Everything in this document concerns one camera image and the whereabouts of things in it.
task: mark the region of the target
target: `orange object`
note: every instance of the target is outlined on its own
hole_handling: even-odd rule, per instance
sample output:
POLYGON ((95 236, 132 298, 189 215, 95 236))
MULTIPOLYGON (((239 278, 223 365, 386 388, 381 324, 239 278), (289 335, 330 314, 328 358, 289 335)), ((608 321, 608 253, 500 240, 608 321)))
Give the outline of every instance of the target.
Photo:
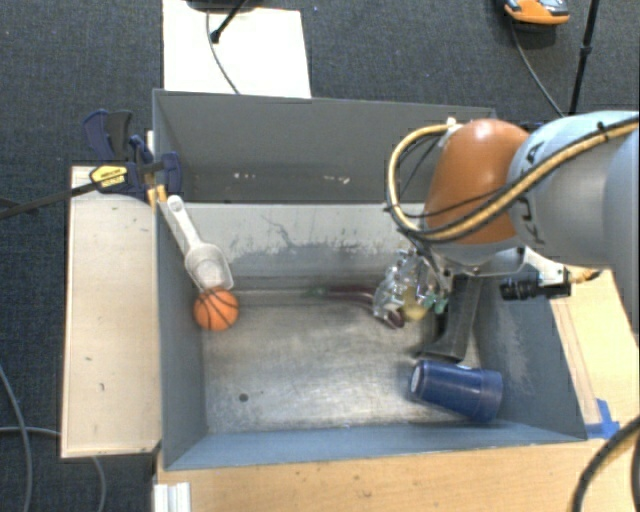
POLYGON ((238 319, 238 299, 230 291, 211 288, 198 295, 193 317, 203 329, 224 331, 238 319))
POLYGON ((546 8, 539 0, 518 0, 512 2, 515 8, 507 2, 504 10, 515 20, 522 23, 533 23, 535 25, 561 25, 569 21, 568 11, 552 12, 546 8))
MULTIPOLYGON (((429 228, 437 228, 468 214, 488 199, 471 198, 488 194, 506 183, 509 166, 527 139, 522 128, 497 119, 467 123, 446 142, 431 180, 424 205, 429 228)), ((507 213, 458 242, 487 244, 507 240, 515 230, 507 213)))

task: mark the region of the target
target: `plastic scoop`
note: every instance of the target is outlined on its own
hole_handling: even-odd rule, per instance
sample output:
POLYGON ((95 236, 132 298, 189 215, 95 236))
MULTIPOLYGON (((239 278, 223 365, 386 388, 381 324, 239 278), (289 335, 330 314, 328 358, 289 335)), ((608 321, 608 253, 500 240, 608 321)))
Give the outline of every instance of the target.
POLYGON ((193 279, 193 282, 201 290, 210 288, 233 287, 233 277, 229 269, 229 263, 224 253, 217 245, 203 242, 198 235, 191 217, 187 213, 184 202, 180 196, 171 196, 167 200, 167 220, 173 219, 171 226, 174 235, 181 235, 184 243, 178 244, 184 254, 184 267, 193 279))

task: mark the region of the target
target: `dark gray carpet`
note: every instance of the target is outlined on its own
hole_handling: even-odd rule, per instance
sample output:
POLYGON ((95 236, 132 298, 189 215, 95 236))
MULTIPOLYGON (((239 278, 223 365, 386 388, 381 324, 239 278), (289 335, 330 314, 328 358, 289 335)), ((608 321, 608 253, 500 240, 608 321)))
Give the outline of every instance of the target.
MULTIPOLYGON (((520 61, 493 0, 265 1, 301 8, 314 96, 495 107, 500 117, 555 117, 520 61)), ((548 34, 523 34, 541 80, 568 109, 588 2, 548 34)), ((161 1, 5 1, 0 5, 0 196, 27 201, 66 186, 74 160, 92 159, 80 122, 97 108, 151 125, 162 84, 161 1)), ((580 111, 638 109, 640 3, 601 2, 580 111)), ((59 428, 65 298, 63 204, 0 221, 0 362, 30 425, 59 428)), ((0 426, 15 424, 0 389, 0 426)), ((34 439, 32 510, 93 510, 97 477, 61 463, 34 439)), ((104 461, 107 510, 143 511, 149 457, 104 461)), ((21 510, 17 436, 0 438, 0 510, 21 510)))

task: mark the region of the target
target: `small basketball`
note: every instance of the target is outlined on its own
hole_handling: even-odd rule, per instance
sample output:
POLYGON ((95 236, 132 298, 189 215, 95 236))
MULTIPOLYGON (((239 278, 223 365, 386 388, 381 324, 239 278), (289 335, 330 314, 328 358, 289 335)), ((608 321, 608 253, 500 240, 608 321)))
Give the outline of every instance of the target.
POLYGON ((211 288, 198 295, 193 317, 203 329, 224 331, 238 319, 238 299, 228 290, 211 288))

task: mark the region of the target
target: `clamp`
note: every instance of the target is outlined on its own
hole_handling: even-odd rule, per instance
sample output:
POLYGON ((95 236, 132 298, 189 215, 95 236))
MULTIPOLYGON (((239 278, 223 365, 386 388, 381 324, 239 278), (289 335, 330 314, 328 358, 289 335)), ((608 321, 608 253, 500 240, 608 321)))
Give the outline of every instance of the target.
POLYGON ((87 144, 101 164, 89 177, 101 193, 134 197, 150 205, 156 196, 179 194, 182 167, 175 151, 165 153, 154 162, 149 147, 139 135, 129 135, 133 114, 128 111, 97 110, 82 122, 87 144))

